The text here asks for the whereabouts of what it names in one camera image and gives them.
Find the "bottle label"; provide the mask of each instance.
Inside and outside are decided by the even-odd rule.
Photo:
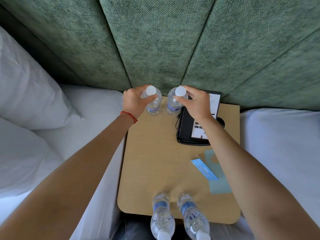
[[[168,109],[171,110],[171,111],[178,111],[179,109],[181,108],[172,108],[169,103],[167,104],[168,105]]]
[[[149,112],[155,112],[160,108],[160,106],[156,107],[156,108],[146,108]]]
[[[167,202],[165,202],[165,201],[158,201],[158,202],[155,203],[154,206],[153,206],[153,212],[154,212],[157,208],[159,208],[159,207],[166,207],[166,208],[168,208],[168,204],[167,204]]]
[[[187,202],[185,202],[185,203],[182,205],[182,207],[181,207],[181,213],[182,213],[183,217],[184,217],[184,214],[185,214],[186,210],[187,210],[189,207],[196,207],[196,205],[195,205],[195,203],[192,202],[192,201],[187,201]]]

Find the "bottle cap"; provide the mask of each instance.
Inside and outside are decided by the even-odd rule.
[[[171,240],[169,233],[165,232],[163,229],[160,229],[158,232],[158,240]]]
[[[152,86],[152,85],[147,86],[147,88],[146,88],[146,94],[147,94],[148,96],[154,95],[154,94],[156,94],[156,93],[157,93],[157,90],[156,90],[156,88],[155,88],[154,86]]]
[[[180,97],[185,96],[186,93],[187,93],[186,89],[184,87],[182,87],[182,86],[177,87],[176,90],[175,90],[175,94],[177,96],[180,96]]]
[[[196,237],[197,240],[211,240],[210,236],[201,230],[197,232]]]

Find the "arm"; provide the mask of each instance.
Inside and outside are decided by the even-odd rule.
[[[123,110],[135,118],[156,98],[140,98],[146,87],[123,93]],[[0,226],[0,239],[69,240],[133,122],[128,114],[121,114],[54,170]]]
[[[292,194],[241,148],[210,113],[209,95],[184,86],[193,98],[175,99],[202,126],[232,192],[257,239],[320,239],[320,229]]]

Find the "bracelet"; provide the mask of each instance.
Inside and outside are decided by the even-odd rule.
[[[138,120],[137,120],[131,113],[129,113],[129,112],[121,111],[120,114],[128,114],[128,115],[130,115],[131,118],[133,118],[133,123],[134,123],[134,124],[138,122]]]

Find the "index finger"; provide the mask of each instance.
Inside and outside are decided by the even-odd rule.
[[[198,88],[194,88],[188,85],[182,85],[187,92],[191,93],[192,95],[196,95],[198,92],[200,92],[201,90],[199,90]]]
[[[134,89],[137,91],[138,95],[140,96],[143,91],[146,90],[146,88],[150,86],[149,84],[143,85],[143,86],[139,86],[139,87],[135,87]]]

